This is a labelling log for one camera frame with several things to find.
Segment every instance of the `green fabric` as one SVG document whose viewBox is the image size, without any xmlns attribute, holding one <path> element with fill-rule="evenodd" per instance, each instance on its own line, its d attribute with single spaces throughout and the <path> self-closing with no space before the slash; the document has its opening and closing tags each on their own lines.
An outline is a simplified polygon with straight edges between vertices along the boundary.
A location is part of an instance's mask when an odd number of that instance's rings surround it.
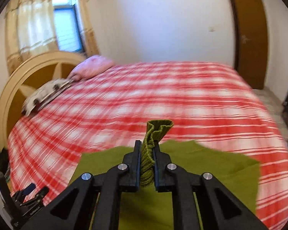
<svg viewBox="0 0 288 230">
<path fill-rule="evenodd" d="M 154 141 L 160 142 L 172 127 L 173 122 L 171 120 L 151 120 L 147 122 L 147 130 L 141 152 L 141 186 L 147 187 L 154 182 Z"/>
<path fill-rule="evenodd" d="M 160 150 L 173 163 L 188 172 L 210 172 L 255 213 L 259 162 L 242 154 L 205 148 L 194 141 L 173 140 L 160 144 Z M 96 153 L 83 153 L 70 183 L 81 174 L 107 172 L 122 162 L 129 147 L 116 147 Z M 154 185 L 140 187 L 137 193 L 122 193 L 119 230 L 173 230 L 171 193 L 157 193 Z"/>
</svg>

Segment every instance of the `black device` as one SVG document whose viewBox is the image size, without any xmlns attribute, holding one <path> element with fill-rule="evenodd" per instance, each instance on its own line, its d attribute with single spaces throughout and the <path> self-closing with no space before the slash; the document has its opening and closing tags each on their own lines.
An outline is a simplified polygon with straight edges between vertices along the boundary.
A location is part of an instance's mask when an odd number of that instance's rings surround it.
<svg viewBox="0 0 288 230">
<path fill-rule="evenodd" d="M 32 193 L 35 188 L 35 184 L 31 183 L 25 189 L 17 191 L 11 196 L 5 177 L 0 172 L 0 197 L 3 201 L 4 209 L 11 217 L 11 225 L 15 230 L 20 229 L 44 207 L 43 198 L 49 192 L 48 187 L 43 187 L 33 199 L 24 202 L 26 196 Z"/>
<path fill-rule="evenodd" d="M 212 174 L 187 172 L 160 151 L 157 141 L 154 144 L 154 185 L 160 193 L 172 193 L 174 230 L 200 230 L 194 192 L 205 230 L 267 230 Z M 93 212 L 92 230 L 117 230 L 121 193 L 135 193 L 140 186 L 141 147 L 137 140 L 133 152 L 106 173 L 82 174 L 21 230 L 88 230 Z"/>
</svg>

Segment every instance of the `pink pillow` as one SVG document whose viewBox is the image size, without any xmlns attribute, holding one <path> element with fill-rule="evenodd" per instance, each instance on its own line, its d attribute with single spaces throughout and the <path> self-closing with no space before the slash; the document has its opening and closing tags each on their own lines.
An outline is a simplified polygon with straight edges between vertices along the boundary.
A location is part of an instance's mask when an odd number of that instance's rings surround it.
<svg viewBox="0 0 288 230">
<path fill-rule="evenodd" d="M 94 55 L 77 65 L 67 78 L 75 81 L 87 80 L 103 73 L 114 65 L 112 60 L 104 56 Z"/>
</svg>

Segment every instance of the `bed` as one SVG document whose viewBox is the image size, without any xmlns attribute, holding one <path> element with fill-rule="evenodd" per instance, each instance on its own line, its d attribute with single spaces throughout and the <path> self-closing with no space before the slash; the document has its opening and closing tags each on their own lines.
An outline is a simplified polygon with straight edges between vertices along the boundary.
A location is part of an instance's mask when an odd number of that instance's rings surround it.
<svg viewBox="0 0 288 230">
<path fill-rule="evenodd" d="M 8 148 L 15 191 L 31 182 L 36 191 L 48 186 L 48 204 L 68 185 L 81 153 L 132 147 L 144 138 L 148 120 L 171 119 L 174 127 L 162 141 L 196 140 L 260 161 L 257 217 L 272 230 L 283 227 L 286 143 L 235 70 L 205 62 L 115 66 L 74 84 L 32 119 L 21 117 L 26 96 L 54 77 L 67 77 L 83 60 L 76 53 L 41 54 L 23 63 L 2 92 L 0 148 Z"/>
</svg>

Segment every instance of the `triangular cutout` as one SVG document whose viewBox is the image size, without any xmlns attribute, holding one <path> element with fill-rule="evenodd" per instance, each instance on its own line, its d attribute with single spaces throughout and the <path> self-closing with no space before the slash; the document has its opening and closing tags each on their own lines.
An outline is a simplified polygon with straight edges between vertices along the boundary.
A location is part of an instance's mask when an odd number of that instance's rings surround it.
<svg viewBox="0 0 288 230">
<path fill-rule="evenodd" d="M 235 216 L 241 215 L 241 210 L 229 199 L 222 190 L 214 190 L 219 201 L 222 213 L 226 220 L 229 220 Z"/>
<path fill-rule="evenodd" d="M 79 189 L 73 189 L 67 196 L 63 198 L 51 211 L 53 216 L 66 220 L 77 198 Z"/>
</svg>

